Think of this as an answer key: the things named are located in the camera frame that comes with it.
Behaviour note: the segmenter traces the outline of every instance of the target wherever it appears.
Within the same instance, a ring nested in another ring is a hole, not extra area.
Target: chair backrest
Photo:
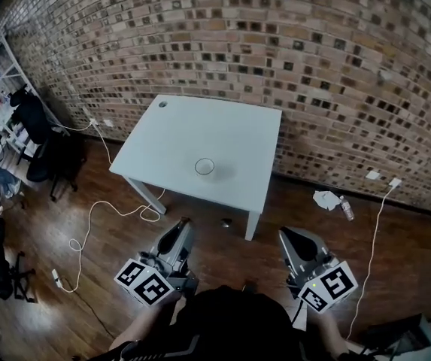
[[[10,105],[17,106],[14,118],[24,125],[31,140],[36,144],[44,144],[50,137],[51,127],[40,99],[22,88],[11,96]]]

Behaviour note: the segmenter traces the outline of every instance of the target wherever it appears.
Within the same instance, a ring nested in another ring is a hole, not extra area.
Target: floor plank
[[[110,146],[112,156],[118,148]],[[78,192],[65,188],[59,201],[52,203],[50,184],[30,184],[32,187],[26,188],[28,208],[15,206],[5,212],[8,256],[13,258],[18,250],[26,252],[27,265],[37,271],[33,286],[38,298],[38,304],[0,300],[1,354],[10,361],[61,360],[74,354],[89,357],[111,343],[84,302],[57,289],[50,273],[56,268],[75,283],[77,253],[68,249],[68,241],[83,240],[94,202],[109,201],[122,212],[144,204],[124,179],[108,171],[106,151],[100,143],[87,142],[87,151],[88,161],[77,179]],[[25,163],[16,167],[9,158],[5,165],[20,177],[26,170]],[[151,189],[155,194],[162,190]],[[339,209],[329,212],[319,208],[312,195],[313,190],[307,187],[272,179],[266,209],[251,242],[244,240],[247,213],[172,192],[162,198],[168,212],[157,223],[147,223],[137,214],[120,217],[107,205],[98,205],[78,292],[110,332],[120,333],[141,307],[113,277],[128,258],[148,249],[158,234],[187,216],[196,226],[190,267],[200,278],[199,291],[221,284],[240,288],[251,279],[262,293],[294,314],[297,303],[285,287],[288,271],[281,260],[278,228],[297,226],[319,234],[340,259],[349,262],[362,283],[380,207],[376,202],[348,197],[356,216],[348,222]],[[223,217],[233,219],[229,229],[220,225]],[[348,333],[359,295],[360,288],[333,309],[343,334]],[[354,332],[419,312],[431,318],[431,217],[387,206]]]

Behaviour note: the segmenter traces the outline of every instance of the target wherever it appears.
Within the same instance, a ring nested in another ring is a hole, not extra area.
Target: power plug
[[[56,271],[55,268],[51,271],[51,274],[53,276],[53,279],[55,280],[56,285],[58,286],[58,288],[61,289],[62,288],[62,282],[59,279],[58,272]]]
[[[394,179],[392,179],[391,182],[389,182],[389,186],[391,186],[393,189],[395,189],[396,187],[398,187],[400,184],[402,183],[401,179],[398,179],[397,177],[395,177]]]

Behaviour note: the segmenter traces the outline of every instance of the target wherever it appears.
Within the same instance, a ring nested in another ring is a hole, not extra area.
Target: table leg
[[[129,177],[124,178],[125,181],[127,181],[135,190],[137,190],[137,193],[143,196],[145,201],[150,203],[155,210],[157,210],[161,214],[164,214],[167,211],[165,206],[160,203],[160,201],[155,197],[154,194],[148,191],[148,188],[146,188],[142,182],[140,182],[139,180],[131,179]]]
[[[253,234],[255,233],[255,229],[257,228],[257,223],[259,222],[259,213],[254,213],[250,211],[248,213],[248,223],[247,223],[247,231],[245,233],[245,239],[247,241],[252,241]]]

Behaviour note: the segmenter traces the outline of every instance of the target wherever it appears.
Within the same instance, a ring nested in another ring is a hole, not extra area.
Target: table top
[[[262,213],[281,111],[223,100],[158,95],[110,171],[177,193]],[[214,162],[197,175],[199,159]]]

